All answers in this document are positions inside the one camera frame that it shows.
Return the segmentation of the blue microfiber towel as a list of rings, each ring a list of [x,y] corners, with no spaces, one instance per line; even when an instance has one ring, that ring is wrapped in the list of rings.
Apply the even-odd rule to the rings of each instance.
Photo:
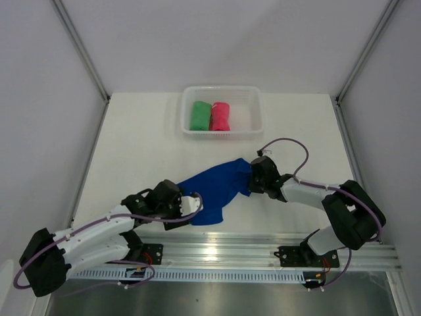
[[[208,226],[223,221],[223,208],[238,194],[250,196],[251,164],[239,158],[209,168],[178,183],[185,194],[198,193],[203,209],[191,220],[193,226]]]

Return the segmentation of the pink microfiber towel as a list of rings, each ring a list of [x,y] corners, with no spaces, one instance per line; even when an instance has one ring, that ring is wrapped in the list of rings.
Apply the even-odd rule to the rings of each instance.
[[[229,124],[230,105],[225,102],[216,102],[212,105],[209,124],[210,131],[230,131]]]

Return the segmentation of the green microfiber towel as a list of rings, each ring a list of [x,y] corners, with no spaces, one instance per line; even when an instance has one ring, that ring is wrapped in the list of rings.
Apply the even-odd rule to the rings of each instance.
[[[211,120],[212,105],[204,101],[195,101],[191,110],[189,129],[207,131]]]

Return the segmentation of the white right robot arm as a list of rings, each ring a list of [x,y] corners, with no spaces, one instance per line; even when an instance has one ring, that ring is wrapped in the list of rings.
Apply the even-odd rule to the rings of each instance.
[[[267,194],[284,203],[300,203],[326,213],[330,226],[307,236],[300,244],[301,260],[310,266],[339,248],[359,250],[380,236],[386,218],[360,184],[354,180],[323,186],[280,175],[271,158],[263,155],[251,162],[249,190]]]

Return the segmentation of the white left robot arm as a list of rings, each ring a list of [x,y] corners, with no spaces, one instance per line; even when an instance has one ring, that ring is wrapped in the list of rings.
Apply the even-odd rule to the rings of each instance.
[[[135,265],[144,276],[161,263],[162,245],[146,244],[135,229],[162,223],[165,230],[189,224],[203,208],[202,197],[170,180],[125,197],[116,207],[89,223],[65,230],[34,233],[20,260],[13,286],[31,289],[38,298],[58,290],[70,277],[105,263]]]

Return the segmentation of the white plastic basket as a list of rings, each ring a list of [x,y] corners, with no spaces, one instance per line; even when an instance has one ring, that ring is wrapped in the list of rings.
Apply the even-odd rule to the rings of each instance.
[[[256,138],[264,132],[262,94],[253,86],[190,86],[182,94],[180,126],[198,138]]]

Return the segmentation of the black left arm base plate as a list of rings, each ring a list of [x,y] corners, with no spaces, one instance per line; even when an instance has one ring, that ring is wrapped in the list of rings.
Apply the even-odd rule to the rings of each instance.
[[[160,265],[162,263],[164,246],[162,244],[143,244],[141,248],[130,250],[125,257],[128,261]]]

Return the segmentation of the aluminium front rail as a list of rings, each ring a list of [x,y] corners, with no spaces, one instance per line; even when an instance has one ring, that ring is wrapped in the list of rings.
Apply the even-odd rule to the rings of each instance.
[[[263,234],[234,232],[136,231],[145,243],[162,244],[161,266],[181,269],[280,268],[274,256],[279,246],[297,246],[305,234]],[[352,253],[349,271],[401,271],[394,246],[367,243]]]

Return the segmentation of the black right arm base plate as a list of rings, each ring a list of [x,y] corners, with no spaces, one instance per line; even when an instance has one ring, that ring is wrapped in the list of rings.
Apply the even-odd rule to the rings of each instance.
[[[291,268],[339,268],[337,250],[318,255],[309,246],[309,239],[319,230],[309,234],[298,246],[279,246],[274,256],[281,267]]]

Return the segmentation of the aluminium frame post right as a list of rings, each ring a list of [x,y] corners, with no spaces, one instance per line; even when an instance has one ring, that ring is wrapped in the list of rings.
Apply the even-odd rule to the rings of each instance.
[[[386,3],[385,8],[382,10],[382,13],[377,19],[368,39],[360,50],[360,53],[354,62],[350,73],[347,75],[344,83],[339,89],[337,96],[335,97],[335,104],[338,107],[341,106],[345,96],[350,91],[359,74],[364,69],[365,64],[368,62],[371,54],[373,54],[377,44],[380,42],[384,32],[386,31],[388,25],[391,23],[395,13],[402,3],[402,0],[390,0]]]

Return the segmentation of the aluminium frame post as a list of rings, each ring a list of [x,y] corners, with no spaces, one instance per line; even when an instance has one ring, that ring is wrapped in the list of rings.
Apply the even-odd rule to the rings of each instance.
[[[384,32],[386,31],[388,25],[391,23],[395,13],[402,3],[402,0],[390,0],[386,3],[385,8],[382,10],[382,13],[377,19],[368,39],[360,50],[360,53],[354,62],[350,73],[347,75],[344,83],[339,89],[337,96],[335,97],[335,104],[338,107],[341,106],[345,96],[350,91],[359,74],[364,69],[365,64],[368,62],[371,54],[373,54],[377,44],[380,42]]]
[[[91,59],[88,50],[84,44],[84,41],[77,30],[75,23],[73,22],[64,1],[61,0],[51,0],[50,3],[52,4],[58,19],[60,20],[64,31],[66,32],[71,44],[73,45],[77,55],[82,62],[83,67],[85,68],[90,80],[92,81],[95,89],[97,90],[98,94],[100,95],[101,99],[108,103],[109,99],[111,98],[109,93],[106,91],[105,85],[100,78],[100,75]]]

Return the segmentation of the aluminium frame post left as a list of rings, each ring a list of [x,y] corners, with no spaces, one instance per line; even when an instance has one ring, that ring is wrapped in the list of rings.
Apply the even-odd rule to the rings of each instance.
[[[73,22],[64,1],[61,0],[51,0],[50,3],[52,4],[58,19],[60,20],[64,31],[66,32],[71,44],[73,45],[77,55],[82,62],[83,67],[85,68],[90,80],[92,81],[95,89],[97,90],[98,94],[100,95],[101,99],[108,103],[109,99],[111,98],[109,93],[106,91],[105,85],[100,78],[100,75],[91,59],[88,50],[84,44],[84,41],[77,30],[75,23]]]

